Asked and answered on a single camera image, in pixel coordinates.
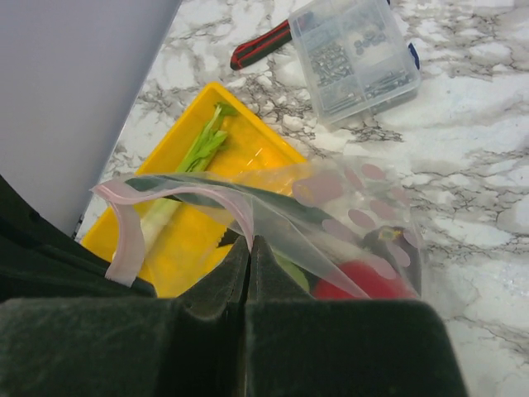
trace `transparent plastic bag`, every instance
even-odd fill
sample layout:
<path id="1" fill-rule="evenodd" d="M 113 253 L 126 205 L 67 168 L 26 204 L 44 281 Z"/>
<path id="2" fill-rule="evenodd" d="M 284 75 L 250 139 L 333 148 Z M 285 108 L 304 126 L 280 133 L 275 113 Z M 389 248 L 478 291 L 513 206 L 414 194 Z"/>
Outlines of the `transparent plastic bag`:
<path id="1" fill-rule="evenodd" d="M 179 209 L 142 222 L 133 206 L 162 198 L 193 206 L 221 229 L 245 236 L 249 248 L 254 236 L 263 236 L 285 272 L 317 299 L 413 298 L 421 292 L 420 234 L 404 190 L 380 160 L 323 160 L 230 179 L 209 173 L 129 175 L 94 192 L 112 205 L 120 223 L 107 277 L 123 284 L 134 280 L 144 260 L 152 275 L 159 273 L 150 265 L 154 254 L 145 255 L 151 251 L 152 222 L 158 230 L 178 227 L 174 213 Z M 169 254 L 173 266 L 182 265 L 185 256 L 178 249 L 169 248 Z M 203 270 L 203 259 L 195 257 L 189 265 Z M 202 275 L 191 275 L 185 284 Z"/>

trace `yellow plastic bin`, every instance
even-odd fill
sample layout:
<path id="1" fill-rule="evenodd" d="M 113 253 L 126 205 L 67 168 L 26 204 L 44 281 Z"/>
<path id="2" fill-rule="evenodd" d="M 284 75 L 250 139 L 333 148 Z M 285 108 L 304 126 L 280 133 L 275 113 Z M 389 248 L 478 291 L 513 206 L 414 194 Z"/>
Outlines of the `yellow plastic bin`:
<path id="1" fill-rule="evenodd" d="M 219 83 L 210 83 L 173 125 L 137 174 L 174 172 L 204 124 L 212 118 L 215 105 L 219 102 L 229 103 L 239 114 L 226 117 L 222 125 L 222 129 L 228 132 L 225 148 L 217 152 L 208 171 L 231 176 L 248 170 L 278 168 L 305 161 Z M 150 205 L 139 205 L 136 210 L 142 215 Z M 229 251 L 229 246 L 216 248 L 225 231 L 224 226 L 195 208 L 182 205 L 145 259 L 140 277 L 152 283 L 160 297 L 182 294 L 211 271 Z M 117 236 L 117 220 L 108 208 L 88 231 L 82 244 L 111 261 Z"/>

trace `tomato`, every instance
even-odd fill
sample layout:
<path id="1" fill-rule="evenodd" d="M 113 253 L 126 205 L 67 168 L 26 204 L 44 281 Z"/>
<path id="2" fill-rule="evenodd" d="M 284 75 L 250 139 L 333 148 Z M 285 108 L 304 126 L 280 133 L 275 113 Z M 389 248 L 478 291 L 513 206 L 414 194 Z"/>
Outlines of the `tomato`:
<path id="1" fill-rule="evenodd" d="M 346 262 L 338 266 L 371 299 L 415 299 L 417 296 L 397 276 L 388 280 L 362 261 Z M 320 280 L 312 290 L 317 299 L 358 299 L 331 283 Z"/>

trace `celery stalk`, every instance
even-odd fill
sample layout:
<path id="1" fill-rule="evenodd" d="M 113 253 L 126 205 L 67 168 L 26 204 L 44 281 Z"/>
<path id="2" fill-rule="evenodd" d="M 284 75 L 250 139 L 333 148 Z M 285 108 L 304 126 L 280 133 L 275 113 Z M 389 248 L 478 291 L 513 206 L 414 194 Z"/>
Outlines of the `celery stalk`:
<path id="1" fill-rule="evenodd" d="M 225 103 L 218 103 L 212 119 L 206 123 L 200 134 L 193 141 L 187 154 L 179 164 L 175 173 L 204 171 L 219 147 L 227 138 L 227 132 L 222 131 L 224 117 L 236 115 L 236 110 Z M 141 230 L 145 238 L 145 253 L 148 254 L 161 234 L 164 226 L 181 203 L 160 198 L 156 200 L 149 211 L 141 219 Z"/>

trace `marble countertop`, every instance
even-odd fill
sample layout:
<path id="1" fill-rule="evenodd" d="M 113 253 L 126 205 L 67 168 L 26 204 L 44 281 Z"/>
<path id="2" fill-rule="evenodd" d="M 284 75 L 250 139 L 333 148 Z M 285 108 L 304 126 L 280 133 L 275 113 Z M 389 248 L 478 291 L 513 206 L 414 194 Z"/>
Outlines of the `marble countertop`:
<path id="1" fill-rule="evenodd" d="M 409 103 L 318 124 L 292 44 L 241 72 L 233 49 L 308 0 L 188 0 L 126 121 L 103 179 L 132 172 L 203 86 L 222 82 L 301 153 L 385 156 L 431 253 L 438 310 L 473 396 L 529 394 L 529 2 L 395 0 L 422 60 Z M 106 204 L 93 199 L 81 237 Z"/>

